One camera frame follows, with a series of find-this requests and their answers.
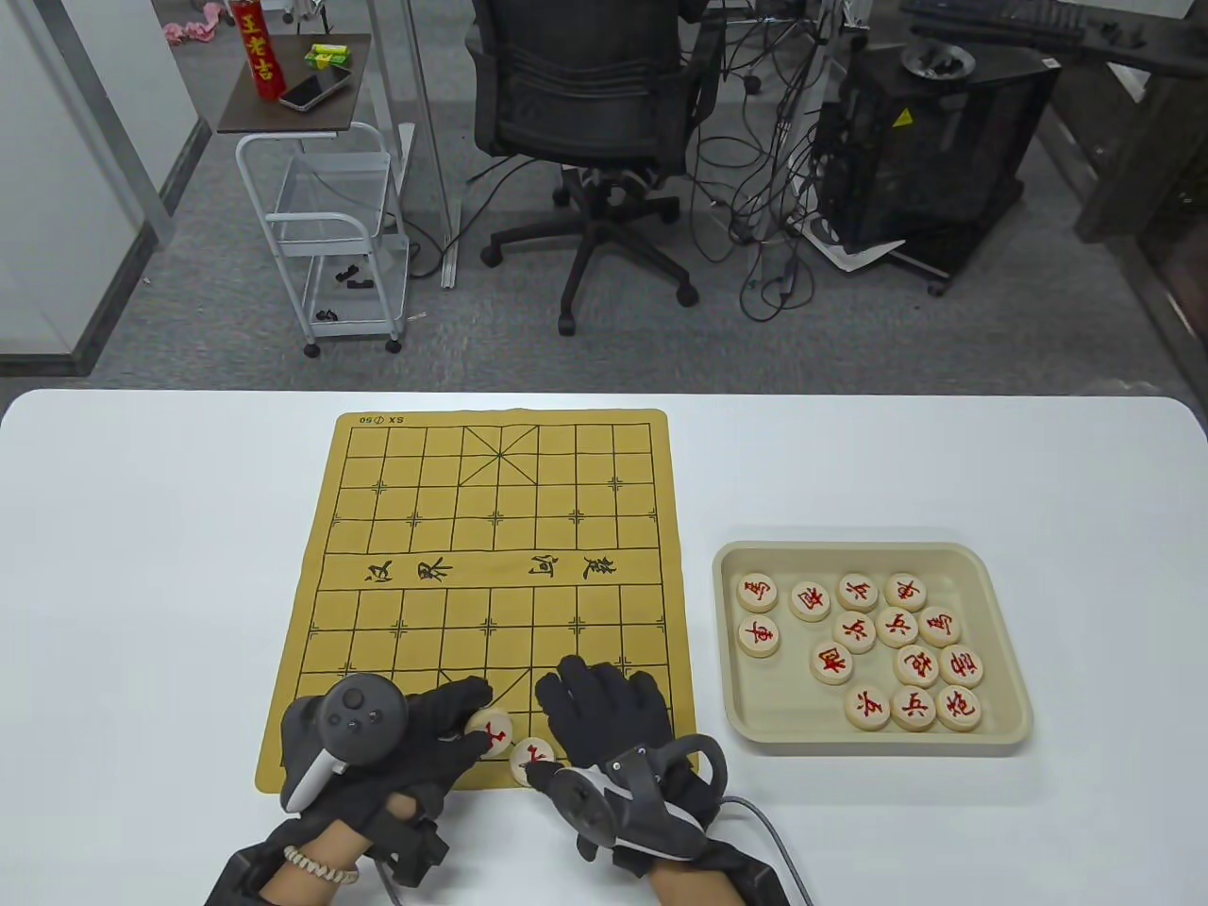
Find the black stand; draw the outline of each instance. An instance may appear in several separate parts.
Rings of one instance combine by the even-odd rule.
[[[591,260],[592,252],[606,242],[615,242],[639,261],[662,271],[675,280],[679,284],[675,298],[685,308],[695,306],[701,298],[696,288],[690,283],[689,272],[628,226],[639,217],[654,214],[657,214],[664,223],[674,223],[679,220],[679,199],[674,197],[645,198],[640,194],[634,197],[627,192],[621,204],[610,204],[609,197],[616,185],[609,180],[583,185],[579,170],[563,170],[562,185],[553,191],[553,203],[559,208],[565,208],[574,202],[576,214],[492,233],[490,244],[478,254],[482,263],[487,267],[498,267],[504,260],[503,246],[510,243],[548,239],[556,236],[581,236],[575,263],[571,265],[570,277],[567,278],[567,286],[562,291],[558,333],[564,337],[571,337],[575,333],[575,315],[571,308],[575,294],[579,291],[579,284],[583,279],[583,272],[587,269],[587,262]]]
[[[912,236],[887,256],[899,267],[922,274],[928,295],[942,296],[989,231],[1023,194],[1023,182],[1009,176],[991,196],[986,213],[972,223],[948,226]]]

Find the vr controller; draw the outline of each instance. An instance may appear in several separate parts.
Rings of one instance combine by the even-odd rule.
[[[281,719],[281,808],[308,808],[335,774],[385,757],[406,730],[407,698],[376,673],[355,673],[323,697],[298,698]]]
[[[638,747],[602,765],[603,769],[565,767],[550,780],[547,794],[558,814],[581,837],[580,853],[594,848],[633,849],[658,859],[692,861],[708,846],[701,824],[666,802],[658,784],[668,766],[701,753],[709,762],[709,789],[720,802],[726,792],[726,759],[721,747],[699,733],[658,749]],[[583,852],[586,841],[590,852]]]

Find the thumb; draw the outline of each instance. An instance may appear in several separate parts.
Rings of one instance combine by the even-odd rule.
[[[530,761],[524,766],[529,786],[538,792],[548,792],[553,776],[563,768],[561,761]]]

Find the pink object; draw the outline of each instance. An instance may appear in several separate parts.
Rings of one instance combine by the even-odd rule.
[[[213,41],[214,33],[222,19],[222,4],[205,4],[202,14],[205,16],[205,22],[188,22],[184,25],[173,22],[164,25],[163,36],[168,39],[168,43],[176,47],[185,41],[201,41],[202,43]]]

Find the black cable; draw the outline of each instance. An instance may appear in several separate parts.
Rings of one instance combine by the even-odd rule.
[[[457,236],[454,236],[452,239],[449,239],[449,242],[448,242],[447,245],[441,245],[439,242],[436,242],[435,239],[432,239],[431,233],[429,233],[426,230],[423,230],[418,223],[416,223],[416,222],[413,222],[411,220],[407,220],[407,217],[403,217],[402,219],[403,223],[406,223],[407,226],[414,227],[418,232],[420,232],[425,237],[428,237],[429,242],[432,243],[432,248],[440,249],[440,255],[436,259],[436,263],[432,267],[430,267],[428,271],[420,271],[419,273],[411,274],[411,279],[412,280],[426,280],[429,277],[431,277],[432,274],[437,273],[441,269],[441,267],[445,265],[445,256],[448,254],[449,249],[452,249],[453,245],[457,244],[458,239],[460,239],[463,236],[466,234],[466,232],[470,230],[470,227],[474,226],[474,222],[478,219],[478,216],[484,210],[487,210],[487,205],[490,204],[490,199],[495,197],[495,192],[499,191],[500,186],[503,186],[504,182],[506,182],[509,179],[511,179],[511,176],[517,170],[524,169],[530,163],[536,163],[536,158],[530,157],[527,161],[521,161],[521,163],[518,163],[516,167],[512,167],[512,169],[507,170],[507,173],[504,174],[503,179],[500,179],[495,184],[495,187],[490,190],[490,193],[487,196],[487,201],[484,201],[478,207],[478,210],[476,210],[471,215],[471,217],[465,222],[465,225],[460,230],[458,230]]]

